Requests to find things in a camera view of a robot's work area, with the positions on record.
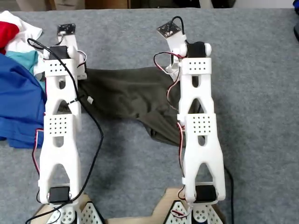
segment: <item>olive fabric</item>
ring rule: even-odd
[[[178,111],[170,107],[166,98],[172,83],[170,76],[156,67],[87,69],[87,79],[79,82],[79,90],[93,98],[92,109],[97,115],[137,119],[153,139],[178,145]],[[171,104],[176,108],[179,99],[178,83],[170,92]]]

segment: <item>white cloth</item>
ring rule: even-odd
[[[5,47],[6,51],[25,53],[35,50],[27,43],[27,39],[32,38],[37,40],[43,32],[41,28],[34,27],[29,23],[24,22],[19,17],[12,15],[9,11],[4,11],[0,14],[0,21],[15,24],[20,30],[14,39],[12,39]],[[43,71],[43,54],[38,51],[38,64],[34,67],[34,75]]]

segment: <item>wooden base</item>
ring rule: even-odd
[[[178,191],[177,188],[168,188],[163,195],[162,199],[159,201],[157,206],[155,207],[153,213],[149,217],[124,217],[124,218],[110,218],[106,220],[106,224],[163,224],[169,209],[171,208],[171,205],[173,201],[179,200],[178,199]],[[80,209],[82,210],[86,203],[90,201],[90,198],[88,195],[82,196],[82,203],[80,205]],[[218,208],[214,207],[216,209],[217,214],[219,217],[223,220],[224,218],[221,212]],[[39,211],[36,213],[36,215],[42,214],[44,212],[50,211],[51,207],[48,205],[44,205],[39,209]],[[50,218],[51,214],[47,216],[40,217],[38,219],[35,219],[31,221],[31,224],[46,224],[48,219]]]

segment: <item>red cloth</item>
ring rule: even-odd
[[[12,23],[0,21],[0,53],[5,54],[5,47],[19,33],[19,28]]]

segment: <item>gray carpet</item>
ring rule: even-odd
[[[159,9],[15,13],[56,42],[56,25],[74,22],[88,67],[153,66],[168,50],[156,27],[181,15],[189,42],[213,47],[212,95],[224,161],[235,178],[237,224],[298,223],[299,43],[291,9]],[[104,144],[86,192],[105,218],[148,216],[167,187],[180,186],[177,148],[150,139],[133,120],[101,120]],[[85,177],[99,142],[83,114],[78,150]],[[39,205],[30,150],[0,142],[1,223],[23,223]],[[59,174],[56,181],[62,179]],[[230,190],[220,202],[230,223]]]

